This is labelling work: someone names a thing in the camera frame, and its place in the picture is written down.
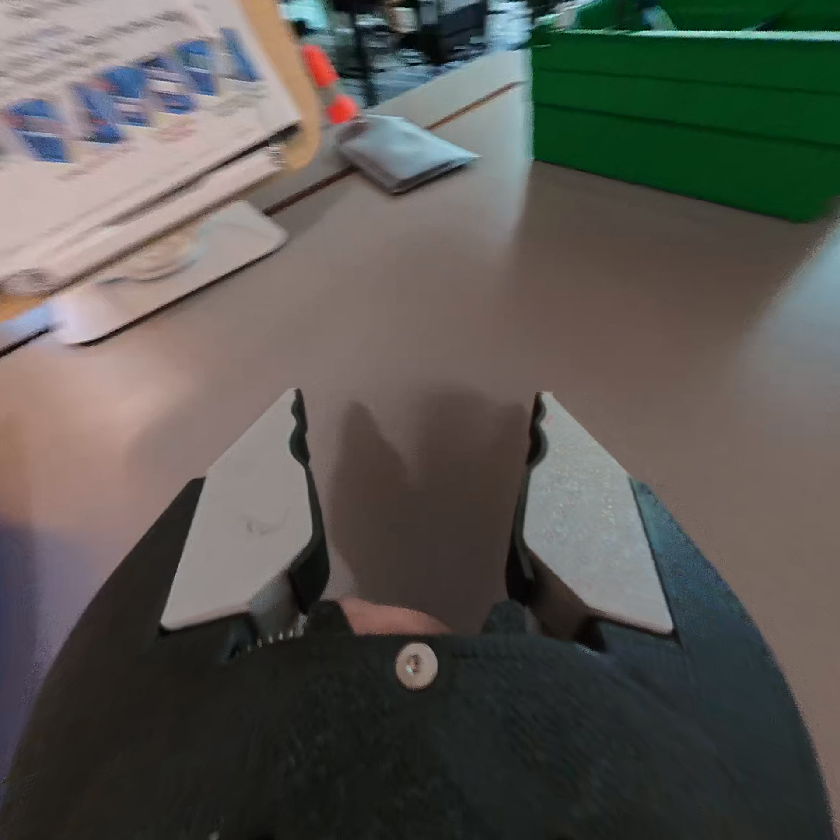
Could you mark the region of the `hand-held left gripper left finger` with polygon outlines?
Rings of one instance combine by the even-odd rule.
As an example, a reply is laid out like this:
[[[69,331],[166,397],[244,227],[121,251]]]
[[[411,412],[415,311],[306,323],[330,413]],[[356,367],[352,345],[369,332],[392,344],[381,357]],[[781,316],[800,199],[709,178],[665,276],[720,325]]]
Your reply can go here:
[[[180,632],[228,618],[289,634],[330,561],[302,391],[290,388],[208,469],[161,615]]]

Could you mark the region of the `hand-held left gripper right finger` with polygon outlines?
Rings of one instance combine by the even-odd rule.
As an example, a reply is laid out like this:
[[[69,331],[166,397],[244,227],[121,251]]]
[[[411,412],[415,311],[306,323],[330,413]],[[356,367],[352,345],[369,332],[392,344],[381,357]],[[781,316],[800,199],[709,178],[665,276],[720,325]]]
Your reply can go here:
[[[551,392],[532,405],[506,587],[558,639],[598,622],[675,629],[630,475]]]

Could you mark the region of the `green plastic bin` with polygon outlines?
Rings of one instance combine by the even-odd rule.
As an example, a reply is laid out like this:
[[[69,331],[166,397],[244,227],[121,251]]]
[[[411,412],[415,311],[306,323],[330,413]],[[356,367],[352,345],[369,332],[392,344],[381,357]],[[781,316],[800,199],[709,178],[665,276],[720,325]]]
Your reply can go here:
[[[537,161],[793,223],[838,203],[838,2],[591,2],[529,46]]]

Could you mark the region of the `person's left hand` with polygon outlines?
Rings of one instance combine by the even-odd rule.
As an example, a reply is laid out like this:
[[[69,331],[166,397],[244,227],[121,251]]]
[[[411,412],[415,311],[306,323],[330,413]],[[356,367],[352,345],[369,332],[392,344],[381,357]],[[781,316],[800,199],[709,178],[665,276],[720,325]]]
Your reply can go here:
[[[338,604],[353,633],[382,636],[433,636],[451,634],[451,629],[425,612],[397,605],[384,605],[345,596]]]

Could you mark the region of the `silver grey pouch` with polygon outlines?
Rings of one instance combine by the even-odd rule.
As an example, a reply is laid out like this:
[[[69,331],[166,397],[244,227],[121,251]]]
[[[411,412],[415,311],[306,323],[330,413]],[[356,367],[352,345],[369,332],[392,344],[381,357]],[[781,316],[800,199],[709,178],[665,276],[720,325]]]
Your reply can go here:
[[[474,164],[480,156],[414,122],[369,114],[343,124],[338,153],[384,193],[397,196]]]

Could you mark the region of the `printed instruction sheet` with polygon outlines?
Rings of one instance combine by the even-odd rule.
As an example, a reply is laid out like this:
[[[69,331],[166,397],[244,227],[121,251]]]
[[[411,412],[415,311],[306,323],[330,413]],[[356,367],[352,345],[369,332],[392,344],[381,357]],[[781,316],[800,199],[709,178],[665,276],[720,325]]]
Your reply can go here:
[[[36,294],[278,171],[301,113],[241,2],[2,2],[2,289]]]

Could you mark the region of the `orange traffic cone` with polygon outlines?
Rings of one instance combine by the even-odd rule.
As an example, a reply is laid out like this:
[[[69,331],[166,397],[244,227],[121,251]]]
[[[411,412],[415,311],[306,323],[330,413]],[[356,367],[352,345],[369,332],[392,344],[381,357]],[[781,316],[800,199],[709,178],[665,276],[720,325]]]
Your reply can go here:
[[[327,53],[318,45],[310,44],[303,44],[300,52],[328,123],[341,125],[356,119],[359,107],[343,90],[340,77]]]

